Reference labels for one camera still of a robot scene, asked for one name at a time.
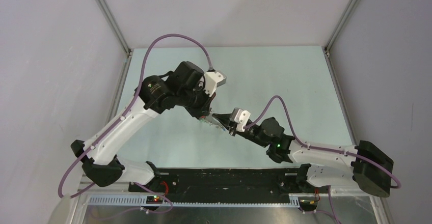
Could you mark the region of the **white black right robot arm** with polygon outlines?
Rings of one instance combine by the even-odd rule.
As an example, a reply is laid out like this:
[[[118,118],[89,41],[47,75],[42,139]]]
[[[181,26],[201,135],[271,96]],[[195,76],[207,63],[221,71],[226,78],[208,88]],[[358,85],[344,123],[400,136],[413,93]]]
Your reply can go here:
[[[251,120],[235,119],[230,114],[211,114],[208,119],[230,135],[239,135],[266,148],[267,156],[276,163],[299,163],[295,183],[302,192],[324,186],[358,187],[369,195],[387,198],[393,188],[390,174],[394,162],[372,142],[329,148],[322,144],[303,146],[294,136],[285,134],[284,127],[274,117],[249,129],[240,126],[250,125]]]

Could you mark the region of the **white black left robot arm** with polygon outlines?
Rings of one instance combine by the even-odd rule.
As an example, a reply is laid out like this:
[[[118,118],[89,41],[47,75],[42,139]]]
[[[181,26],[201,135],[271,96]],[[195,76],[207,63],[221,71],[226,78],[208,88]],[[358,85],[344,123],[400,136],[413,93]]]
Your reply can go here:
[[[145,124],[176,106],[184,107],[196,119],[208,116],[215,91],[225,81],[221,72],[204,72],[189,61],[181,62],[175,71],[144,78],[131,103],[99,133],[71,144],[85,175],[99,187],[120,181],[139,183],[151,192],[158,190],[160,173],[152,162],[122,159],[118,151]]]

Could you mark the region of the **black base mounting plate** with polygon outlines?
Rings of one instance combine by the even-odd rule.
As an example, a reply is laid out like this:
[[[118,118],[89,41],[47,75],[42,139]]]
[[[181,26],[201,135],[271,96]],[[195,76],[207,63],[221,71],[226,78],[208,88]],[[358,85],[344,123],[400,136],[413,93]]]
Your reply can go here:
[[[162,168],[151,191],[179,202],[256,203],[288,200],[290,194],[327,194],[328,187],[307,183],[303,167],[273,169]]]

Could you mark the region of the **left aluminium frame post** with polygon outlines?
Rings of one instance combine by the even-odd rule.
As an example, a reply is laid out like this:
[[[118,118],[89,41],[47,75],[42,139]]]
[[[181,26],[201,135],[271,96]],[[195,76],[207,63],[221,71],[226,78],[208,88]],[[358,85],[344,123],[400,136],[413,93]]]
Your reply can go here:
[[[118,43],[120,44],[123,52],[125,53],[126,57],[130,56],[131,48],[128,45],[120,26],[118,25],[114,14],[112,13],[109,4],[106,0],[95,0],[96,4],[100,8],[104,18],[106,19],[109,27],[111,28],[115,38],[117,39]]]

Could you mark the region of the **aluminium frame post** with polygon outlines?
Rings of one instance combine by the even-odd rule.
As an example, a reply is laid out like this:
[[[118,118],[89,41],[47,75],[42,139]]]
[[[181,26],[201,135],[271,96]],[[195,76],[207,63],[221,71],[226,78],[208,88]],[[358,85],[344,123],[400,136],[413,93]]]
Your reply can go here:
[[[324,46],[323,50],[326,54],[326,56],[329,58],[331,55],[331,49],[333,48],[335,42],[337,41],[338,37],[342,33],[344,27],[348,23],[350,17],[353,15],[356,7],[360,3],[361,0],[349,0],[346,7],[344,8],[335,28],[333,29],[330,38],[328,39],[326,45]]]
[[[104,18],[106,19],[109,27],[111,28],[115,38],[117,39],[118,43],[120,44],[123,52],[125,53],[126,57],[130,56],[131,48],[128,45],[120,26],[118,25],[114,14],[112,13],[109,4],[106,0],[95,0],[96,4],[100,8]]]

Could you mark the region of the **right aluminium frame post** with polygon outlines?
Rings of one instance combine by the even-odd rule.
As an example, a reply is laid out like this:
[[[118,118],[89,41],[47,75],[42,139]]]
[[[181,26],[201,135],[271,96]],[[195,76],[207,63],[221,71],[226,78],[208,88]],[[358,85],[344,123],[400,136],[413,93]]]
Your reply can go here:
[[[326,56],[329,58],[331,55],[331,49],[333,48],[335,42],[337,41],[338,37],[342,33],[344,27],[348,23],[350,17],[353,15],[356,7],[360,3],[361,0],[349,0],[346,7],[344,8],[335,28],[333,29],[330,38],[328,39],[326,45],[324,46],[323,50],[326,54]]]

